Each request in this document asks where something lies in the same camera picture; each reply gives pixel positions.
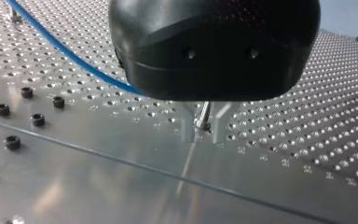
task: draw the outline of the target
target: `metal surface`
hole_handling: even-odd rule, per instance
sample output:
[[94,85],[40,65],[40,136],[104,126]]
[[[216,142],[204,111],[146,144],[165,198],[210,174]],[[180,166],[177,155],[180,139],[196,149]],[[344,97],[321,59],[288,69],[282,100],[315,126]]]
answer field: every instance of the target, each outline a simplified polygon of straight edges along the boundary
[[[125,81],[110,43],[107,1],[21,3],[81,57]],[[352,38],[321,31],[290,92],[242,103],[224,144],[212,144],[213,132],[196,132],[191,144],[180,139],[179,104],[101,82],[9,13],[0,1],[0,104],[11,108],[0,118],[0,220],[358,223]],[[33,88],[34,97],[22,98],[22,87]],[[55,95],[65,98],[64,109],[53,107]],[[200,104],[191,108],[200,111]],[[36,113],[45,126],[32,125]],[[25,150],[5,151],[6,132],[20,136]],[[40,213],[36,202],[50,186],[63,199],[42,202],[47,212]]]

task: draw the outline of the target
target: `perforated metal plate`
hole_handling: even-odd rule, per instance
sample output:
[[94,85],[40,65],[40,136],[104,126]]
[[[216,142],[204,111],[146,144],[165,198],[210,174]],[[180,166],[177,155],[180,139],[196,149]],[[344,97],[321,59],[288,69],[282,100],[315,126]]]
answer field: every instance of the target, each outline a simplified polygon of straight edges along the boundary
[[[107,29],[107,1],[21,3],[79,56],[125,81]],[[101,223],[115,218],[120,223],[142,223],[146,215],[132,219],[121,214],[123,207],[119,206],[126,204],[123,206],[133,214],[157,203],[147,195],[139,196],[150,193],[141,190],[142,185],[153,186],[156,193],[168,192],[173,198],[180,195],[183,185],[196,185],[190,188],[216,195],[205,200],[217,206],[169,202],[167,209],[177,211],[174,219],[179,223],[227,222],[227,216],[232,216],[233,223],[246,217],[250,223],[358,223],[358,44],[353,38],[321,31],[301,80],[290,92],[264,102],[243,103],[227,125],[225,144],[213,145],[211,136],[201,132],[196,143],[186,144],[180,142],[180,115],[174,102],[132,95],[103,83],[69,61],[28,23],[11,22],[8,13],[7,4],[0,1],[0,104],[11,108],[9,118],[0,118],[0,130],[10,129],[32,140],[26,145],[29,149],[16,154],[19,159],[7,161],[5,157],[11,158],[11,154],[0,152],[0,194],[24,200],[22,209],[13,209],[0,197],[0,208],[5,207],[0,218],[18,215],[34,223],[43,223],[44,218],[46,223],[90,223],[87,216],[91,216]],[[22,87],[33,88],[34,98],[22,98]],[[56,95],[65,98],[65,109],[52,106],[51,98]],[[45,115],[44,127],[32,125],[34,113]],[[36,155],[28,152],[42,149],[43,153]],[[76,152],[65,155],[66,151]],[[45,153],[60,159],[48,160]],[[87,172],[72,179],[60,166],[54,173],[45,171],[47,166],[71,163],[70,158],[76,155],[84,158],[86,170],[104,160],[103,169],[112,171],[106,179],[138,179],[131,184],[134,189],[113,206],[103,198],[119,194],[123,188],[115,190],[112,185],[112,191],[106,187],[106,194],[97,195],[85,185],[75,193],[88,196],[76,199],[66,191],[70,200],[53,204],[48,215],[39,216],[32,210],[38,194],[27,192],[47,188],[57,176],[64,185],[85,184],[82,178],[87,178]],[[19,164],[24,160],[41,162]],[[131,167],[122,168],[131,170],[120,175],[124,180],[113,176],[118,163]],[[17,168],[10,170],[10,165]],[[29,182],[27,188],[19,185],[29,181],[24,173],[33,170],[40,173],[32,175],[38,183]],[[101,184],[103,180],[91,182]],[[140,198],[131,201],[131,195]],[[186,200],[197,197],[191,195]],[[81,202],[90,198],[95,198],[98,206],[83,207]],[[222,199],[229,201],[229,208]],[[251,212],[244,216],[243,211],[254,211],[253,206],[260,208],[258,216]],[[88,213],[73,214],[85,208]],[[168,210],[153,209],[142,214],[169,214]],[[229,215],[220,217],[216,210]],[[275,217],[272,210],[281,217]],[[186,219],[189,213],[197,214],[198,219]],[[150,222],[172,223],[172,217]]]

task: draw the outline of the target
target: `metal pin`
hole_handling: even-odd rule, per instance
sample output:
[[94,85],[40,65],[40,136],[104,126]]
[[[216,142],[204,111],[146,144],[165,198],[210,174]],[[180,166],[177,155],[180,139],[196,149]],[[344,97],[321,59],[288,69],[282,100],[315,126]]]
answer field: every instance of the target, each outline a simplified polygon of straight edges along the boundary
[[211,124],[208,123],[209,115],[211,113],[211,102],[206,101],[202,107],[200,117],[197,119],[196,127],[202,130],[209,130]]
[[13,22],[21,22],[21,16],[17,14],[17,11],[10,7],[10,19]]

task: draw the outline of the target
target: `metal sheet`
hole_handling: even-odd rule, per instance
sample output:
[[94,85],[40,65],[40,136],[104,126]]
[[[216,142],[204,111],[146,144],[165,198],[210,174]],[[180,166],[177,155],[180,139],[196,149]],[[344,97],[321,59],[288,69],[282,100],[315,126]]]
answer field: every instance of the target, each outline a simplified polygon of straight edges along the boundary
[[[12,134],[21,139],[15,152],[3,142]],[[0,128],[0,223],[7,219],[18,224],[317,223]]]

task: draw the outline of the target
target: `hole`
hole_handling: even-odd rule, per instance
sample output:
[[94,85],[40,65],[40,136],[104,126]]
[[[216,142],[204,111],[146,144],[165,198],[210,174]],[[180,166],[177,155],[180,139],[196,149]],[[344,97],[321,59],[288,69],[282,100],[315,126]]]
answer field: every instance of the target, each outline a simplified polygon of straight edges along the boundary
[[23,88],[21,88],[21,90],[22,91],[32,91],[31,88],[29,88],[29,87],[23,87]]
[[189,59],[189,60],[192,60],[196,57],[196,51],[193,50],[193,49],[187,49],[186,50],[186,53],[185,53],[185,56]]
[[7,107],[7,105],[0,104],[0,109],[4,109],[4,108],[6,108],[6,107]]
[[6,138],[7,142],[17,142],[19,140],[19,137],[11,135]]
[[34,115],[32,115],[32,118],[33,118],[33,119],[42,119],[42,118],[43,118],[43,115],[41,115],[41,114],[34,114]]
[[257,58],[259,52],[257,49],[249,48],[246,50],[246,54],[248,55],[249,58],[255,59],[255,58]]
[[53,101],[63,101],[63,98],[61,96],[54,96]]

